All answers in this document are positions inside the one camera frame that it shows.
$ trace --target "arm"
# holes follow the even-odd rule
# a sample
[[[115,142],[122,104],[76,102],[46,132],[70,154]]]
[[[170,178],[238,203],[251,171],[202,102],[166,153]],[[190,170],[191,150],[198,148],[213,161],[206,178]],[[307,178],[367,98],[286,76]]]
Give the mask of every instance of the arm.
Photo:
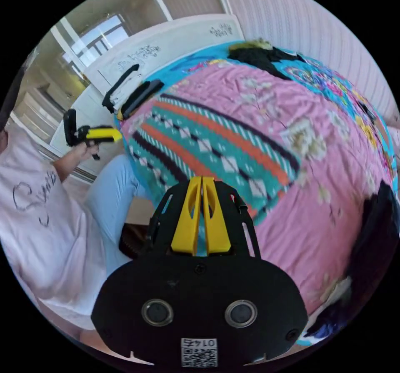
[[[62,158],[56,160],[53,166],[58,173],[60,181],[63,182],[80,163],[98,152],[98,145],[88,147],[85,143],[81,143],[72,148],[72,150]]]

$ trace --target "white wall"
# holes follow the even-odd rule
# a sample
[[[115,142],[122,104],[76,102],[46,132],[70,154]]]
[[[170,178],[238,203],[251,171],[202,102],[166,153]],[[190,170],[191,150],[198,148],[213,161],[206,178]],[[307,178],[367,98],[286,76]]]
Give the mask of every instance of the white wall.
[[[399,116],[389,85],[354,34],[313,0],[230,0],[246,39],[262,37],[273,45],[318,59],[351,81],[388,123]]]

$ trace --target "blue cloth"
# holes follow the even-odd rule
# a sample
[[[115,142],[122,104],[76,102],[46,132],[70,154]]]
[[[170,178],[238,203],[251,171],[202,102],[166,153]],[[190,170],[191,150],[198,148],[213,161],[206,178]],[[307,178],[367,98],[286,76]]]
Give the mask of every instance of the blue cloth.
[[[85,200],[100,227],[107,276],[131,259],[119,250],[122,228],[134,197],[146,197],[127,156],[118,155],[98,175]]]

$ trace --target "orange stripe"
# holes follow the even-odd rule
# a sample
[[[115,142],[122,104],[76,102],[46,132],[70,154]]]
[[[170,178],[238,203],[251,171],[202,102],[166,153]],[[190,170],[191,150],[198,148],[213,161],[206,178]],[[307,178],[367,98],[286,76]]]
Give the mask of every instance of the orange stripe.
[[[140,128],[144,130],[148,135],[153,137],[155,140],[161,142],[165,147],[167,147],[168,149],[179,155],[182,161],[186,163],[191,168],[191,170],[193,170],[193,173],[196,176],[214,177],[215,181],[223,181],[220,178],[215,177],[214,173],[212,173],[208,167],[204,166],[201,162],[199,162],[199,160],[196,159],[188,150],[186,150],[184,147],[181,147],[171,138],[160,133],[154,127],[148,125],[147,123],[142,123]],[[257,211],[252,209],[247,202],[246,204],[248,207],[249,214],[253,218],[257,214]]]
[[[228,141],[241,148],[242,151],[251,155],[259,164],[263,165],[267,170],[271,171],[277,177],[279,183],[281,183],[282,185],[287,185],[289,183],[288,176],[282,170],[281,166],[278,163],[273,162],[271,158],[268,157],[268,155],[262,153],[259,148],[255,147],[249,141],[246,141],[239,134],[234,133],[233,131],[221,126],[220,124],[210,119],[207,119],[202,115],[199,115],[198,113],[190,112],[189,110],[180,108],[178,106],[160,101],[155,101],[155,105],[162,109],[169,110],[170,112],[174,112],[178,115],[185,116],[186,118],[207,127],[211,131],[215,131],[216,133],[223,135]]]

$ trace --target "person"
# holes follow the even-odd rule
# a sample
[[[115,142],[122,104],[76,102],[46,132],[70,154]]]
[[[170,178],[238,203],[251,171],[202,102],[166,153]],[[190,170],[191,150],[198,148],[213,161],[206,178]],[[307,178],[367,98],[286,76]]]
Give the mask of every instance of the person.
[[[72,198],[63,182],[98,146],[81,143],[50,163],[23,129],[6,127],[24,72],[0,110],[1,245],[33,302],[94,330],[90,315],[102,284],[130,261],[119,239],[132,199],[145,197],[145,190],[128,158],[119,155],[100,172],[84,203]]]

